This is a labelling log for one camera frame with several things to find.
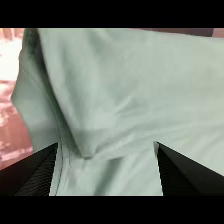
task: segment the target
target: green fabric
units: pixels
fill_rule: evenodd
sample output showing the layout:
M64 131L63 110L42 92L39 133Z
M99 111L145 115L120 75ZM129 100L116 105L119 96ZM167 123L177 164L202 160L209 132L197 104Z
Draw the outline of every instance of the green fabric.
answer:
M154 141L224 174L224 41L132 29L26 29L12 100L51 195L162 195Z

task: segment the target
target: reddish blurry background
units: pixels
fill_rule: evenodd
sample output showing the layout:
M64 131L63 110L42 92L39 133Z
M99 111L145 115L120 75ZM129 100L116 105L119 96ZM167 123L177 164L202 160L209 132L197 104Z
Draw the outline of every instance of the reddish blurry background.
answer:
M224 28L141 29L224 37ZM23 31L23 28L0 28L0 170L32 153L27 129L10 101L18 74L18 56L22 47Z

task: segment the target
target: green cloth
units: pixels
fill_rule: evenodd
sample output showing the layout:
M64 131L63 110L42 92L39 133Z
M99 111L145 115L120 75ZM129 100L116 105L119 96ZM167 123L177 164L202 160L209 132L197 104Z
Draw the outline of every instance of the green cloth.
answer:
M51 195L162 195L154 141L224 174L224 40L26 29L12 100L34 151L59 143Z

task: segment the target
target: black triangular object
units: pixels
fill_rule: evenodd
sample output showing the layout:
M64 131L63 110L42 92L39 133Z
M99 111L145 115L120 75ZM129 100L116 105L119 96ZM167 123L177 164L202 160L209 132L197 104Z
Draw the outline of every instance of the black triangular object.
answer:
M0 171L0 195L49 195L57 143Z
M224 196L224 177L159 143L157 152L164 196Z

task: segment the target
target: folded cloth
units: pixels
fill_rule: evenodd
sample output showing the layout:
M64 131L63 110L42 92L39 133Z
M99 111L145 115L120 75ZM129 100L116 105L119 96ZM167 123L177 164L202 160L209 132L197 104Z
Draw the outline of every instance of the folded cloth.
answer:
M34 151L58 142L50 195L162 195L154 141L224 174L224 40L26 29L12 100Z

